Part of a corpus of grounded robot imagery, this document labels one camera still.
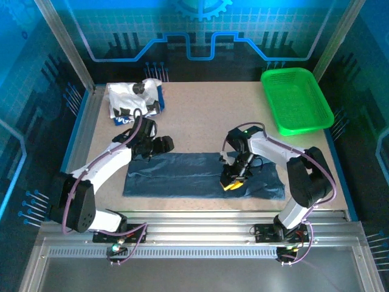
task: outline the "speckled tabletop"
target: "speckled tabletop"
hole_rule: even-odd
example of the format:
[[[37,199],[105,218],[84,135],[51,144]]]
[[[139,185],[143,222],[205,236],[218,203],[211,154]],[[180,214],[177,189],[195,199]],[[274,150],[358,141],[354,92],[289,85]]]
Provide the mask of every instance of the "speckled tabletop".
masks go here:
[[[244,122],[265,123],[266,131],[291,145],[316,146],[324,154],[338,185],[337,198],[324,209],[346,210],[334,161],[323,131],[284,137],[278,134],[261,82],[182,82],[164,83],[165,111],[154,117],[158,136],[169,135],[177,153],[219,152],[229,130]],[[102,101],[88,161],[99,155],[111,139],[130,127],[115,126],[109,118],[109,102]],[[122,195],[128,166],[114,173],[98,190],[96,205],[117,211],[130,210],[282,210],[291,197],[285,170],[277,167],[286,185],[284,201],[258,198],[245,199],[172,199],[128,198]]]

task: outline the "yellow object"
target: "yellow object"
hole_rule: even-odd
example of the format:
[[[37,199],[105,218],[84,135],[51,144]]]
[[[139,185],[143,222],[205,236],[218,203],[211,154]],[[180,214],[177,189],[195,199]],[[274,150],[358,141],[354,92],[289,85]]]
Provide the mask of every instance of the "yellow object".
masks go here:
[[[235,190],[241,186],[243,186],[243,182],[235,181],[233,184],[229,184],[227,187],[223,187],[223,189],[224,190]]]

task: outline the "green plastic basket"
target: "green plastic basket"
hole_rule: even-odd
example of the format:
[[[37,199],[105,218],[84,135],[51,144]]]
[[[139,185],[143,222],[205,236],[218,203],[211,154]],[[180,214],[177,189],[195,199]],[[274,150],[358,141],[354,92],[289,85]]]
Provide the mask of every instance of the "green plastic basket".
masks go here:
[[[334,114],[308,70],[268,70],[261,81],[281,135],[308,133],[333,125]]]

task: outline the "dark blue towel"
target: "dark blue towel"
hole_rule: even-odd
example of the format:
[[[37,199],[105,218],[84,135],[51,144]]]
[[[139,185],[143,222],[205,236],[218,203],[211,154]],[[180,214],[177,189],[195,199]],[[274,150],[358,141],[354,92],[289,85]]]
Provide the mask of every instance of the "dark blue towel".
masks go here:
[[[166,153],[150,162],[131,161],[123,196],[285,199],[275,164],[266,158],[262,167],[260,159],[253,162],[253,176],[242,187],[225,192],[219,182],[223,170],[219,157],[219,153]]]

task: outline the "gear logo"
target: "gear logo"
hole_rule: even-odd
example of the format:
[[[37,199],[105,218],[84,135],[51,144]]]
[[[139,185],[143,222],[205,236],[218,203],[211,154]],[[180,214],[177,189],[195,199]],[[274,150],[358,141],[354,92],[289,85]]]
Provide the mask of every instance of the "gear logo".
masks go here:
[[[22,29],[28,29],[37,16],[33,0],[0,0],[0,7],[7,8],[12,19]]]
[[[211,20],[218,17],[220,12],[226,11],[226,6],[231,5],[231,0],[171,0],[176,12],[181,12],[182,17],[189,16],[190,20],[197,18]]]

